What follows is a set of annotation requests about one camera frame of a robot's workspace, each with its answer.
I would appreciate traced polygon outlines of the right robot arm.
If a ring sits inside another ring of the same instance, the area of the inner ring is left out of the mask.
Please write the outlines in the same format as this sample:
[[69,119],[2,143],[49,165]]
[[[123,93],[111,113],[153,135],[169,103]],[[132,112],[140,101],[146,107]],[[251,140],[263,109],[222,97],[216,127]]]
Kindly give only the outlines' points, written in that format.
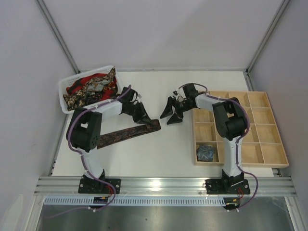
[[194,83],[187,83],[179,90],[173,91],[160,118],[168,117],[167,124],[183,121],[183,113],[194,108],[212,112],[216,131],[224,141],[224,166],[219,179],[208,179],[205,188],[208,194],[249,194],[248,181],[244,178],[241,161],[241,145],[244,136],[250,129],[249,117],[236,98],[219,98],[207,90],[199,92]]

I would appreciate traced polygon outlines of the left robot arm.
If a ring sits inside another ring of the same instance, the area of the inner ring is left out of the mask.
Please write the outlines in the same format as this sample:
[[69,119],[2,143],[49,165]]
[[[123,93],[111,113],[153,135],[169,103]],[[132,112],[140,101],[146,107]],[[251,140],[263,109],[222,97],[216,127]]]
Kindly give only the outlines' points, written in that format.
[[120,114],[132,116],[133,121],[141,127],[159,125],[157,119],[150,119],[143,103],[139,101],[138,93],[131,86],[124,87],[119,96],[108,102],[89,109],[78,107],[74,110],[66,139],[69,148],[80,155],[84,167],[79,193],[94,194],[107,190],[116,193],[114,186],[106,181],[98,146],[101,144],[102,123]]

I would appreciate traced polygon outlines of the dark paisley necktie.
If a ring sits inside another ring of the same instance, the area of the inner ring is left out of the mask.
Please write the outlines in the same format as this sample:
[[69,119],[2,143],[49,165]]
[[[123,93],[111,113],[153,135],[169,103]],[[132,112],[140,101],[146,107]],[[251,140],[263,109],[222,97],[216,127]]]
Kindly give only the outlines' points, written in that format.
[[97,149],[110,146],[115,143],[126,141],[138,136],[146,135],[149,133],[157,132],[161,129],[159,120],[154,120],[152,125],[140,125],[136,127],[126,128],[111,133],[103,134],[97,145]]

